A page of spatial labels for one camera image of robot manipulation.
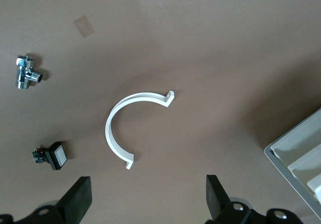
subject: screw hole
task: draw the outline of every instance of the screw hole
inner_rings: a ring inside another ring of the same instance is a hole
[[[280,210],[276,210],[276,211],[274,212],[274,214],[275,214],[275,216],[276,216],[277,218],[287,219],[286,214],[285,214],[284,212],[280,211]]]
[[[243,207],[241,204],[239,204],[239,203],[233,204],[233,208],[234,208],[235,210],[240,210],[240,211],[244,210],[244,207]]]
[[[48,209],[42,209],[42,210],[38,213],[38,215],[44,215],[44,214],[47,214],[48,212],[49,212]]]

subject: white plastic tray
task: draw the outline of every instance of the white plastic tray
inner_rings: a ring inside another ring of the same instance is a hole
[[[267,146],[264,153],[321,219],[321,109]]]

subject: white plastic clip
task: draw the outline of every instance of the white plastic clip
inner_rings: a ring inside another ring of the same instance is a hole
[[[105,134],[106,140],[109,144],[111,150],[122,160],[126,161],[126,168],[129,170],[134,162],[134,155],[125,151],[121,148],[118,143],[116,142],[112,131],[111,131],[111,121],[115,114],[123,107],[133,102],[140,102],[140,101],[148,101],[148,102],[155,102],[165,107],[168,107],[174,99],[174,92],[169,91],[166,96],[160,95],[158,93],[153,92],[140,92],[133,95],[130,95],[121,101],[119,101],[115,107],[111,110],[109,117],[106,122],[105,127]]]

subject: screw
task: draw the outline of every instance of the screw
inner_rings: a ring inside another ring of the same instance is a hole
[[[49,212],[48,209],[42,209],[40,212],[38,212],[38,215],[44,215],[47,214]]]
[[[274,215],[277,217],[277,218],[280,218],[280,219],[287,219],[287,216],[284,212],[280,211],[280,210],[276,210],[274,212]]]
[[[233,208],[235,210],[244,210],[244,207],[240,203],[234,203]]]

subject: curved plastic bracket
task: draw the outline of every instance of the curved plastic bracket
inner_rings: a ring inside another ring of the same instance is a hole
[[[112,131],[111,131],[111,121],[115,114],[123,107],[133,102],[140,102],[140,101],[148,101],[148,102],[155,102],[165,107],[168,107],[174,99],[174,92],[169,91],[166,96],[160,95],[158,93],[153,92],[140,92],[133,95],[130,95],[126,98],[123,98],[119,101],[115,107],[111,110],[105,127],[105,134],[106,140],[109,144],[111,150],[122,160],[126,161],[126,168],[129,170],[134,162],[134,155],[125,151],[121,148],[118,143],[116,142]]]

